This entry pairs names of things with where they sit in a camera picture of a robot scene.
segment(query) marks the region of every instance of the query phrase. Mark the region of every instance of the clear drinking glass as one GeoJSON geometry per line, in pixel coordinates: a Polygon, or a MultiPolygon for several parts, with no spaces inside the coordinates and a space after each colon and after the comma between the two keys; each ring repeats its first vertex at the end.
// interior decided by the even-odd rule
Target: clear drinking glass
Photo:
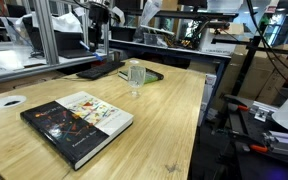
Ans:
{"type": "Polygon", "coordinates": [[[128,69],[128,84],[133,88],[132,96],[138,97],[138,88],[144,85],[146,69],[142,66],[130,66],[128,69]]]}

